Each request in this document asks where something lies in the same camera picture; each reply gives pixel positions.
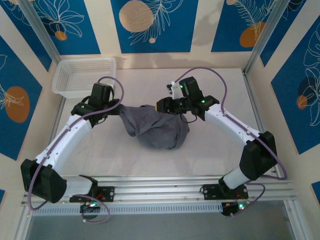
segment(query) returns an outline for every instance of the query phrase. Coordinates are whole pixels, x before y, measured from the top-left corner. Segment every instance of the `gray floor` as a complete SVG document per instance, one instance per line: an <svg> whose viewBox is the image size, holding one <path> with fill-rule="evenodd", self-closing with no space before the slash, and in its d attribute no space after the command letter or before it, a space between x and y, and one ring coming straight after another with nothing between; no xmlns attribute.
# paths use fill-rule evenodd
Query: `gray floor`
<svg viewBox="0 0 320 240"><path fill-rule="evenodd" d="M37 216L27 240L291 240L282 202L258 202L230 218L220 213L115 215L103 224L79 216Z"/></svg>

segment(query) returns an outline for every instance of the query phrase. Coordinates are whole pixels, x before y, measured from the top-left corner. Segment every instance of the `orange circle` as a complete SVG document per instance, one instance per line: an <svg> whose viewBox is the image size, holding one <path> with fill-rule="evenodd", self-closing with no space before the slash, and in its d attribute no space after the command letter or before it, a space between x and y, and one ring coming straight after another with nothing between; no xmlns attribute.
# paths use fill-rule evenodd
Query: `orange circle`
<svg viewBox="0 0 320 240"><path fill-rule="evenodd" d="M54 36L60 41L67 40L67 34L65 34L63 31L56 31Z"/></svg>
<svg viewBox="0 0 320 240"><path fill-rule="evenodd" d="M154 44L155 42L156 42L155 38L152 37L152 38L149 39L149 43Z"/></svg>
<svg viewBox="0 0 320 240"><path fill-rule="evenodd" d="M10 102L11 97L15 99L23 99L19 101L19 104L17 104L13 101ZM12 86L6 91L4 98L9 101L5 104L5 111L8 117L16 123L23 123L27 119L30 111L30 100L26 90L20 86Z"/></svg>
<svg viewBox="0 0 320 240"><path fill-rule="evenodd" d="M265 22L258 22L254 26L248 27L240 36L240 45L244 48L252 48L256 45L258 37L265 27Z"/></svg>
<svg viewBox="0 0 320 240"><path fill-rule="evenodd" d="M296 105L298 106L299 109L303 110L306 108L308 104L308 100L307 100L307 97L306 96L299 96L296 100Z"/></svg>

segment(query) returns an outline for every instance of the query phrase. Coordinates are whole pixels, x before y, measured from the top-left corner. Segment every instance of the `white plastic basket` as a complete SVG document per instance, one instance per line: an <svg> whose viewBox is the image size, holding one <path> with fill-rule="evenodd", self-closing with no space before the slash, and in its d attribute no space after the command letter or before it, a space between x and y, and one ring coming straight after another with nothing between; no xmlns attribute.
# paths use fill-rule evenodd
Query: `white plastic basket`
<svg viewBox="0 0 320 240"><path fill-rule="evenodd" d="M116 60L113 57L79 57L59 62L53 77L52 91L67 99L89 96L94 83L103 76L116 77ZM104 79L112 87L115 81Z"/></svg>

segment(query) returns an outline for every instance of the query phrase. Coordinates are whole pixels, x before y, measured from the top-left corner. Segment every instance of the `black mounting bracket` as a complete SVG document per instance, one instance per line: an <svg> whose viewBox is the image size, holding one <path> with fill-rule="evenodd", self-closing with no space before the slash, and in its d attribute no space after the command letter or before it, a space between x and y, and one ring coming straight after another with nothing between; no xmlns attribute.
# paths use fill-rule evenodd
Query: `black mounting bracket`
<svg viewBox="0 0 320 240"><path fill-rule="evenodd" d="M219 184L204 184L201 188L201 193L204 195L204 200L236 200L248 199L248 190L243 184L229 192L228 196L224 195L219 187Z"/></svg>
<svg viewBox="0 0 320 240"><path fill-rule="evenodd" d="M113 203L115 197L115 187L114 186L98 186L96 187L95 194L91 197L97 198L103 203ZM70 197L70 203L86 203L89 201L88 198L72 196Z"/></svg>

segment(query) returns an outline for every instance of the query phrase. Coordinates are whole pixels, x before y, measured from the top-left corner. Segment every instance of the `floral wall pattern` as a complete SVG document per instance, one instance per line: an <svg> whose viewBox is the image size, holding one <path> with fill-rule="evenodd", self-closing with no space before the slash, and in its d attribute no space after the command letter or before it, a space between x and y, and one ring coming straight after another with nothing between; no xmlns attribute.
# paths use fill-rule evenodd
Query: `floral wall pattern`
<svg viewBox="0 0 320 240"><path fill-rule="evenodd" d="M278 29L285 34L304 0L291 0L282 15L282 25ZM212 52L251 51L268 20L277 0L224 0L221 16L212 45ZM279 39L271 45L271 55L284 34L273 36Z"/></svg>
<svg viewBox="0 0 320 240"><path fill-rule="evenodd" d="M305 2L306 0L290 0L288 6L286 7L286 10L282 14L282 18L276 25L269 41L265 45L260 55L262 64L264 66L266 66L269 62L270 58L276 51L278 45L286 35L288 29L290 28L293 21L296 19L296 16L299 14Z"/></svg>
<svg viewBox="0 0 320 240"><path fill-rule="evenodd" d="M0 3L24 38L35 35L16 1L0 0ZM101 53L84 0L31 0L31 3L61 55Z"/></svg>
<svg viewBox="0 0 320 240"><path fill-rule="evenodd" d="M41 85L0 37L0 153L17 160Z"/></svg>
<svg viewBox="0 0 320 240"><path fill-rule="evenodd" d="M111 0L121 52L188 53L198 0Z"/></svg>
<svg viewBox="0 0 320 240"><path fill-rule="evenodd" d="M320 17L271 84L299 154L320 144Z"/></svg>

